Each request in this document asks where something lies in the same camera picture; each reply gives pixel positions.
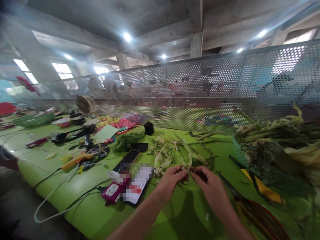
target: reflective mesh surface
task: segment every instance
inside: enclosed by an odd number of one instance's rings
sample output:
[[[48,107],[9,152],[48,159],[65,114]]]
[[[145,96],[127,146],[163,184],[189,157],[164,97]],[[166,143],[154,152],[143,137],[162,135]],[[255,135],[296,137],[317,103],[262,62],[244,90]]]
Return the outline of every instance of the reflective mesh surface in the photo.
[[[293,101],[317,109],[319,68],[314,40],[37,84],[41,96],[24,87],[7,92],[18,103],[66,110],[76,108],[77,95],[89,95],[99,115],[219,131],[247,123],[233,106],[262,121],[294,113]]]

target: forearm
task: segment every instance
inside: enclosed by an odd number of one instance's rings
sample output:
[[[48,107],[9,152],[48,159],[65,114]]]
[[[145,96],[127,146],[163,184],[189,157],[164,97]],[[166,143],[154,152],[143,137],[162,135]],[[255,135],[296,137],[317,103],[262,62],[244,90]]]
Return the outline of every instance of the forearm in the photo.
[[[231,204],[223,211],[223,213],[217,216],[224,225],[226,232],[231,237],[231,239],[253,240],[253,237],[242,225],[238,215],[236,214]]]
[[[134,211],[134,213],[107,239],[143,239],[151,229],[164,203],[153,191]]]

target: small fan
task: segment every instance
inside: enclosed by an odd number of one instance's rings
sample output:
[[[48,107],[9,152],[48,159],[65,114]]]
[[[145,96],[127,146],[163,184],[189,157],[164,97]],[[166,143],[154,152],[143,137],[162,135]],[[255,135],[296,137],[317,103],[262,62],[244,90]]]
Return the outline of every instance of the small fan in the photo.
[[[80,111],[82,111],[83,113],[87,113],[87,114],[94,113],[94,115],[96,115],[96,117],[98,117],[98,114],[96,112],[97,105],[96,105],[95,101],[92,99],[92,97],[77,96],[76,104],[77,104],[78,108],[80,109]]]

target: worker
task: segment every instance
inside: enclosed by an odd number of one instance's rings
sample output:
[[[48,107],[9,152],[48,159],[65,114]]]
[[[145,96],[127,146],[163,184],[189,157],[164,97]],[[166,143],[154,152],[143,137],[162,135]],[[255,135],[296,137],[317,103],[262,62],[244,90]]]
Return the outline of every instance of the worker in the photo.
[[[211,209],[231,239],[253,240],[234,211],[220,178],[205,166],[191,168],[191,171],[191,177],[202,189]],[[153,192],[107,240],[144,239],[162,207],[169,203],[179,181],[189,181],[188,170],[182,170],[182,165],[169,167]]]

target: hand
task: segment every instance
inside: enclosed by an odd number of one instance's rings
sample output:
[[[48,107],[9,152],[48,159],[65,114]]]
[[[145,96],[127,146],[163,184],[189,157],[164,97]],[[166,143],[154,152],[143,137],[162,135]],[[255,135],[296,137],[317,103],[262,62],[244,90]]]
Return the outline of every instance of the hand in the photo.
[[[169,167],[164,173],[157,187],[154,189],[154,193],[158,194],[164,203],[169,202],[173,194],[173,190],[180,180],[189,182],[188,170],[183,169],[181,171],[181,168],[182,165]]]
[[[232,207],[224,189],[222,180],[205,166],[192,170],[191,177],[202,189],[211,209],[218,217],[222,217],[225,207]]]

